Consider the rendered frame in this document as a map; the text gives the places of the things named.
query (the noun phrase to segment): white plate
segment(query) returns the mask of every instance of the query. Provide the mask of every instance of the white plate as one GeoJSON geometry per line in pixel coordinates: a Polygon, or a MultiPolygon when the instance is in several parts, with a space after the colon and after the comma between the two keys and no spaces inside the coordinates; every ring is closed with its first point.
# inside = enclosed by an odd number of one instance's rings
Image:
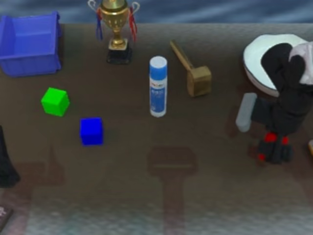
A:
{"type": "Polygon", "coordinates": [[[268,49],[280,43],[289,43],[294,47],[307,41],[294,34],[264,34],[254,39],[244,50],[244,66],[249,80],[259,90],[275,97],[278,92],[263,69],[261,59],[268,49]]]}

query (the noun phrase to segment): gold trophy cup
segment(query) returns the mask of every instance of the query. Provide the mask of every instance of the gold trophy cup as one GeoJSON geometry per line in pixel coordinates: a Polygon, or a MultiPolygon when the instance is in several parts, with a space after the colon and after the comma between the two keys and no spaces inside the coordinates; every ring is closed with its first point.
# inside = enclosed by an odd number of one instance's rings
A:
{"type": "Polygon", "coordinates": [[[139,10],[138,2],[133,2],[129,8],[126,0],[102,0],[101,4],[96,8],[94,0],[88,1],[89,7],[101,14],[102,21],[107,27],[113,31],[113,38],[109,42],[109,53],[107,62],[112,64],[128,64],[132,58],[132,49],[126,38],[121,36],[121,29],[127,21],[133,19],[133,15],[139,10]]]}

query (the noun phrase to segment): table surface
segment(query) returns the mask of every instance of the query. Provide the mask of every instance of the table surface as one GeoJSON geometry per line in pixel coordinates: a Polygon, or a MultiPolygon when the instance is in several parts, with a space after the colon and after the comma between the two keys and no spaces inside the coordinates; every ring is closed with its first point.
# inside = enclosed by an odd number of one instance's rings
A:
{"type": "Polygon", "coordinates": [[[310,40],[311,24],[139,24],[128,66],[105,62],[108,30],[102,42],[94,25],[63,30],[57,74],[0,74],[0,123],[22,177],[1,190],[1,204],[15,211],[4,235],[313,233],[313,163],[306,148],[313,114],[291,137],[295,158],[285,165],[255,161],[263,126],[253,124],[246,134],[235,126],[243,93],[258,92],[244,72],[245,46],[264,33],[310,40]],[[210,95],[188,96],[171,39],[195,66],[210,67],[210,95]],[[162,118],[149,113],[148,63],[156,55],[169,61],[162,118]],[[68,92],[64,117],[43,112],[48,87],[68,92]],[[93,116],[104,121],[105,144],[85,148],[79,121],[93,116]],[[174,161],[177,168],[152,172],[153,161],[174,161]],[[193,173],[179,168],[189,161],[196,163],[193,173]]]}

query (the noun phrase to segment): blue plastic bin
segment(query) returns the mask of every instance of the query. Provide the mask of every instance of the blue plastic bin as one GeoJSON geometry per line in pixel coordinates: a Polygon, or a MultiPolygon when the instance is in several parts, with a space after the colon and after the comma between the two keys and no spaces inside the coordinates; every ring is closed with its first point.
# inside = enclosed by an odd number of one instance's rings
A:
{"type": "Polygon", "coordinates": [[[0,66],[11,77],[56,73],[61,69],[59,14],[12,18],[0,22],[0,66]]]}

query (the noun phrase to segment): trophy handle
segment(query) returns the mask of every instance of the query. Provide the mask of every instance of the trophy handle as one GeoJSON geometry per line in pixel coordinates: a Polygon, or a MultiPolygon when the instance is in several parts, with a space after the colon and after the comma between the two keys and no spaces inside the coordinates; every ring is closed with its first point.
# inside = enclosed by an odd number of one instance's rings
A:
{"type": "Polygon", "coordinates": [[[136,1],[134,1],[132,3],[132,8],[133,8],[133,13],[130,14],[130,17],[132,15],[134,15],[140,9],[140,4],[138,2],[136,2],[136,1]]]}
{"type": "Polygon", "coordinates": [[[87,4],[91,10],[93,10],[94,12],[97,12],[97,6],[96,6],[97,2],[95,0],[88,0],[87,4]]]}

